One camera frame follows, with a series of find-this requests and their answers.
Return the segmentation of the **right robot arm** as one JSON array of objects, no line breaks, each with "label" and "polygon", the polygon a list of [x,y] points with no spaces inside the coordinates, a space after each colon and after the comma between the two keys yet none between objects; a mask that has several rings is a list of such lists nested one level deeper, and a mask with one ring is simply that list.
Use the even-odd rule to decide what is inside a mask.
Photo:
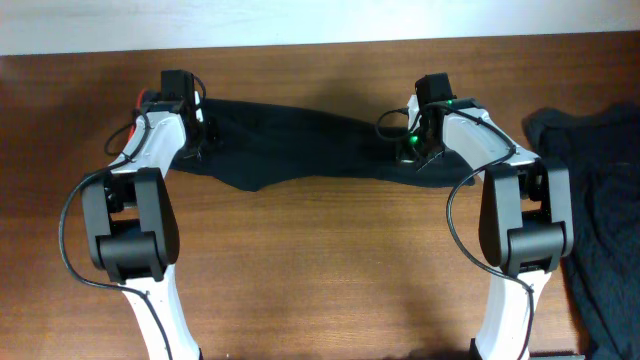
[{"label": "right robot arm", "polygon": [[473,359],[528,359],[541,293],[573,248],[567,167],[540,158],[514,142],[472,99],[407,103],[408,143],[434,138],[479,177],[482,198],[478,240],[483,257],[471,261],[491,281],[480,330],[472,338]]}]

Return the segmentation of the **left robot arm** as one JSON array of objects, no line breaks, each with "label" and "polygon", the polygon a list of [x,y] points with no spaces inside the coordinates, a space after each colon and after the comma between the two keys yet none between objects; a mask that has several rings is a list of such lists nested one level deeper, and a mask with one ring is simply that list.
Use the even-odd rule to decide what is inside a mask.
[{"label": "left robot arm", "polygon": [[177,291],[180,235],[164,178],[203,128],[198,103],[141,105],[121,153],[81,191],[90,257],[129,302],[151,359],[202,356]]}]

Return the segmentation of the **black leggings red waistband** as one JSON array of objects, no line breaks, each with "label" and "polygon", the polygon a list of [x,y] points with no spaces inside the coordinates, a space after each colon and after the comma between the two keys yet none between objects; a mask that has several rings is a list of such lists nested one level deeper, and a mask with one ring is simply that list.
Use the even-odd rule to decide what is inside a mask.
[{"label": "black leggings red waistband", "polygon": [[399,145],[380,139],[373,124],[331,113],[219,99],[205,100],[203,113],[208,135],[199,154],[171,169],[243,191],[313,176],[440,188],[471,171],[452,152],[403,163]]}]

